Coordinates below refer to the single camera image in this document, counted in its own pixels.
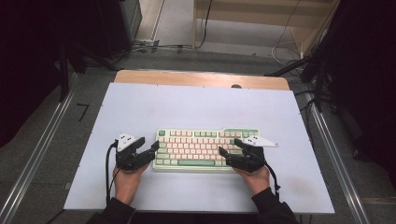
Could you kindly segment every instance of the white wire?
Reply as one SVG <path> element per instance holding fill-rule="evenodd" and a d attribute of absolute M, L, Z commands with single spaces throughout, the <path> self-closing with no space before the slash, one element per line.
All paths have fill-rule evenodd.
<path fill-rule="evenodd" d="M 272 49 L 271 49 L 271 54 L 272 54 L 272 56 L 273 56 L 273 58 L 276 60 L 276 62 L 277 63 L 280 63 L 280 64 L 282 64 L 282 65 L 284 65 L 284 66 L 288 66 L 287 64 L 284 64 L 284 63 L 282 63 L 282 62 L 280 62 L 277 58 L 276 58 L 276 56 L 275 56 L 275 54 L 274 54 L 274 49 L 276 49 L 277 47 L 279 47 L 280 45 L 284 45 L 284 44 L 289 44 L 289 43 L 297 43 L 297 42 L 300 42 L 301 43 L 301 52 L 303 52 L 303 41 L 288 41 L 288 42 L 283 42 L 283 43 L 280 43 L 280 44 L 277 44 L 277 45 L 275 45 Z"/>

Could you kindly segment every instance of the table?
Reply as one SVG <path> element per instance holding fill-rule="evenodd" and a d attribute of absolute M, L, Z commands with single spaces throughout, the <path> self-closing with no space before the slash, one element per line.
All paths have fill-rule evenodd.
<path fill-rule="evenodd" d="M 244 89 L 229 88 L 233 84 Z M 195 95 L 201 97 L 190 101 Z M 193 103 L 176 107 L 175 100 Z M 202 109 L 205 105 L 214 109 Z M 163 114 L 175 116 L 163 119 L 160 116 Z M 279 143 L 276 150 L 265 149 L 265 155 L 282 187 L 280 200 L 287 201 L 293 212 L 334 212 L 294 95 L 284 78 L 169 71 L 118 72 L 107 90 L 64 209 L 106 206 L 105 156 L 118 134 L 145 136 L 147 143 L 142 147 L 145 150 L 155 141 L 155 131 L 160 127 L 216 129 L 224 124 L 257 125 L 263 136 Z M 237 174 L 161 173 L 151 166 L 142 175 L 133 206 L 146 212 L 257 211 L 248 188 Z"/>
<path fill-rule="evenodd" d="M 210 0 L 194 0 L 192 46 L 195 48 L 196 20 L 206 19 Z M 285 26 L 290 28 L 296 47 L 309 55 L 320 35 L 329 27 L 340 0 L 214 0 L 209 19 Z"/>

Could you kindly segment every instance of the gray carpet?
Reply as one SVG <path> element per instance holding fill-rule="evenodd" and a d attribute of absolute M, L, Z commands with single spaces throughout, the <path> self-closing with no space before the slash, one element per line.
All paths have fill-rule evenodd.
<path fill-rule="evenodd" d="M 123 69 L 207 71 L 256 76 L 269 74 L 280 68 L 273 59 L 269 58 L 190 50 L 177 53 L 175 50 L 166 49 L 158 49 L 155 52 L 149 50 L 145 53 L 134 52 L 124 57 L 117 64 L 117 67 Z M 293 72 L 293 74 L 286 75 L 290 88 L 294 92 L 303 91 L 303 84 L 295 76 L 296 74 Z M 68 190 L 64 189 L 64 184 L 73 181 L 106 94 L 107 86 L 114 80 L 115 75 L 116 72 L 108 71 L 103 67 L 89 68 L 86 74 L 78 75 L 79 83 L 75 95 L 12 223 L 46 223 L 62 210 L 68 193 Z M 0 148 L 0 199 L 2 202 L 6 198 L 12 183 L 21 173 L 21 169 L 28 161 L 35 144 L 49 122 L 51 113 L 57 105 L 58 97 L 59 90 L 55 90 L 29 118 L 12 142 Z M 303 95 L 297 96 L 296 100 L 300 107 L 305 106 L 306 99 Z M 85 107 L 78 104 L 89 105 L 89 109 L 83 118 Z M 333 137 L 361 197 L 394 197 L 395 190 L 390 185 L 386 173 L 380 167 L 374 163 L 353 160 L 351 156 L 353 146 L 341 120 L 330 112 L 331 110 L 326 104 L 323 104 L 323 106 L 325 109 L 324 115 L 328 124 L 330 124 Z M 324 180 L 328 184 L 328 191 L 335 209 L 333 215 L 313 216 L 312 223 L 355 223 L 312 117 L 309 120 L 309 127 L 313 134 L 319 167 Z M 395 211 L 395 204 L 367 202 L 364 206 L 372 223 L 396 223 L 396 217 L 392 213 L 392 211 Z M 92 213 L 93 211 L 66 211 L 54 223 L 85 223 Z M 169 219 L 174 220 L 175 223 L 187 223 L 187 220 L 191 220 L 188 215 L 149 215 L 149 218 L 154 221 L 158 220 L 159 217 L 163 223 L 167 223 L 166 220 Z M 150 223 L 145 218 L 147 218 L 147 214 L 137 214 L 135 221 L 136 223 Z M 308 223 L 308 219 L 309 216 L 304 216 L 304 223 Z"/>

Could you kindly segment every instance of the human hand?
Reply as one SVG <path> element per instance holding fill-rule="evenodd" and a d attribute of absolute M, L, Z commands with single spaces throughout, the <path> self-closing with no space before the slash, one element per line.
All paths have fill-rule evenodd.
<path fill-rule="evenodd" d="M 265 166 L 252 173 L 237 168 L 233 169 L 242 176 L 252 195 L 256 195 L 270 187 L 270 172 Z"/>
<path fill-rule="evenodd" d="M 116 199 L 127 205 L 131 205 L 134 195 L 139 187 L 140 177 L 148 168 L 149 163 L 135 171 L 124 171 L 117 167 L 114 168 L 114 184 L 116 187 Z"/>

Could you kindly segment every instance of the floor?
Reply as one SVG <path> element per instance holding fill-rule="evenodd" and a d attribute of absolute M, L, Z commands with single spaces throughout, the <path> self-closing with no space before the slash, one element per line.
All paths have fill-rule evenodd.
<path fill-rule="evenodd" d="M 141 0 L 142 8 L 148 0 Z M 160 40 L 161 44 L 190 44 L 191 23 L 188 19 L 175 20 L 173 11 L 181 17 L 182 8 L 189 8 L 191 1 L 166 0 L 163 5 L 161 19 L 158 20 L 158 30 L 152 29 L 154 38 L 141 37 L 144 41 L 150 39 Z M 153 7 L 157 13 L 160 7 Z M 210 30 L 219 29 L 221 24 L 216 25 L 209 21 L 207 26 L 208 36 L 204 46 L 196 51 L 174 49 L 158 49 L 156 51 L 133 52 L 120 60 L 117 67 L 125 69 L 157 69 L 177 71 L 210 71 L 231 74 L 245 74 L 262 76 L 275 72 L 293 59 L 293 46 L 279 51 L 276 62 L 272 56 L 272 48 L 278 44 L 284 27 L 263 27 L 258 32 L 257 27 L 251 30 L 252 36 L 248 44 L 244 43 L 243 35 L 248 31 L 247 27 L 240 24 L 224 24 L 223 27 L 233 27 L 241 32 L 233 32 L 227 36 L 228 40 L 219 41 L 218 36 L 212 35 Z M 286 32 L 281 42 L 290 41 L 290 35 Z M 294 92 L 312 88 L 311 84 L 303 84 L 298 78 L 298 72 L 292 71 L 283 76 L 290 84 Z M 116 72 L 108 71 L 103 67 L 91 67 L 86 74 L 71 74 L 71 97 L 67 102 L 66 110 L 62 119 L 56 123 L 56 132 L 52 133 L 47 141 L 46 153 L 42 155 L 41 162 L 37 166 L 35 175 L 25 191 L 22 200 L 18 202 L 18 210 L 12 214 L 10 223 L 46 223 L 59 211 L 62 211 L 67 197 L 70 183 L 73 182 L 74 174 L 78 168 L 84 148 L 88 142 L 93 124 L 101 103 L 106 94 L 108 83 L 114 80 Z M 10 190 L 13 189 L 19 176 L 23 173 L 25 164 L 35 153 L 36 146 L 43 142 L 42 134 L 47 130 L 52 115 L 57 111 L 60 90 L 56 89 L 37 111 L 27 120 L 17 136 L 7 145 L 0 148 L 0 202 L 6 202 Z M 307 102 L 306 94 L 296 96 L 300 108 Z M 326 119 L 332 138 L 337 145 L 338 153 L 342 158 L 354 188 L 361 199 L 362 207 L 369 222 L 362 223 L 396 223 L 396 191 L 389 183 L 387 173 L 373 162 L 356 161 L 352 157 L 354 146 L 349 139 L 343 122 L 328 104 L 322 104 L 323 117 Z M 307 127 L 313 135 L 315 152 L 323 178 L 328 185 L 328 191 L 335 209 L 333 215 L 313 216 L 312 223 L 359 223 L 352 215 L 347 202 L 345 190 L 340 184 L 340 179 L 334 170 L 329 152 L 323 141 L 314 117 L 310 116 Z M 53 223 L 85 223 L 93 214 L 93 211 L 65 211 Z M 309 216 L 302 216 L 303 223 L 308 223 Z M 174 222 L 188 223 L 191 216 L 181 214 L 136 214 L 134 223 L 158 223 L 161 220 L 174 220 Z"/>

